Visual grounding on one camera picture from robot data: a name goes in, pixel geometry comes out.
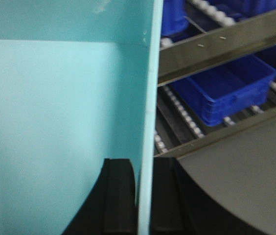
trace light blue panel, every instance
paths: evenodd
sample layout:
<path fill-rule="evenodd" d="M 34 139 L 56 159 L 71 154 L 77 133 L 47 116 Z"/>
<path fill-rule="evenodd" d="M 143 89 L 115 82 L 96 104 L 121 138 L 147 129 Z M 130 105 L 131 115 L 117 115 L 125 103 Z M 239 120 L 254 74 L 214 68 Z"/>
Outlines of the light blue panel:
<path fill-rule="evenodd" d="M 0 39 L 141 44 L 148 0 L 0 0 Z"/>
<path fill-rule="evenodd" d="M 131 159 L 148 234 L 161 5 L 0 1 L 0 234 L 60 234 L 104 158 Z"/>
<path fill-rule="evenodd" d="M 112 43 L 0 41 L 5 234 L 59 234 L 104 158 L 131 157 L 138 171 L 145 55 L 146 47 Z"/>

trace metal rail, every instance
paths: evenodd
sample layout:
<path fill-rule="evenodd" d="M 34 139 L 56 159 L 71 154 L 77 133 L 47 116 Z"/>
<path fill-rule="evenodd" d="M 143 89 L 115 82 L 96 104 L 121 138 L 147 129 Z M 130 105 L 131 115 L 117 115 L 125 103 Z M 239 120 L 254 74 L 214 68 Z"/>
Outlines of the metal rail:
<path fill-rule="evenodd" d="M 276 43 L 276 10 L 160 50 L 158 86 Z"/>

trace conveyor rack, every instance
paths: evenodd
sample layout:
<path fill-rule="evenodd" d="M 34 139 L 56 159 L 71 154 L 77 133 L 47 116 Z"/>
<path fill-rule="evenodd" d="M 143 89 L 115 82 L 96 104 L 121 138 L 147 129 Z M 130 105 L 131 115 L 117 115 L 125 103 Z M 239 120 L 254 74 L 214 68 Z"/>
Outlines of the conveyor rack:
<path fill-rule="evenodd" d="M 234 133 L 276 118 L 276 83 L 271 87 L 265 104 L 226 117 L 223 124 L 215 127 L 204 125 L 178 95 L 174 94 L 191 117 L 191 121 L 196 124 L 192 124 L 193 128 L 189 126 L 165 91 L 167 89 L 165 87 L 169 88 L 170 82 L 187 75 L 274 45 L 276 10 L 223 28 L 189 2 L 186 4 L 186 10 L 189 16 L 192 16 L 189 20 L 189 29 L 196 35 L 160 49 L 154 151 L 157 157 L 178 158 Z M 205 135 L 204 138 L 195 133 L 196 127 Z"/>

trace gray curved surface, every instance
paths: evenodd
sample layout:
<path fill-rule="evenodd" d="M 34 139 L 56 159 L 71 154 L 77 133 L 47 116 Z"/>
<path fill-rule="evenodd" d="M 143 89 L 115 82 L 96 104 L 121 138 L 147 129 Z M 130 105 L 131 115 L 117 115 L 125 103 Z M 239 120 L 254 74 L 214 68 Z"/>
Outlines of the gray curved surface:
<path fill-rule="evenodd" d="M 180 163 L 223 207 L 276 235 L 276 120 L 205 147 Z"/>

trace metal shelf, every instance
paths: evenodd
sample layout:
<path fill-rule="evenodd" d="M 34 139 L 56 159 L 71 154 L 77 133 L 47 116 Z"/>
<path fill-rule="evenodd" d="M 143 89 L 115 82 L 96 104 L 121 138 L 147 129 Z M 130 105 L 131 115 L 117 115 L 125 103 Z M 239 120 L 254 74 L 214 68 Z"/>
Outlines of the metal shelf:
<path fill-rule="evenodd" d="M 158 86 L 276 43 L 276 10 L 160 50 Z"/>
<path fill-rule="evenodd" d="M 236 125 L 234 126 L 230 126 L 230 127 L 226 127 L 226 128 L 222 128 L 217 131 L 214 131 L 206 135 L 203 139 L 195 139 L 188 143 L 169 149 L 166 153 L 159 153 L 155 157 L 182 158 L 184 156 L 187 156 L 191 152 L 197 151 L 205 146 L 222 141 L 228 137 L 239 134 L 251 128 L 256 128 L 260 125 L 263 125 L 275 119 L 276 119 L 276 107 L 267 110 L 263 114 L 255 115 L 245 120 L 242 120 L 236 123 Z"/>

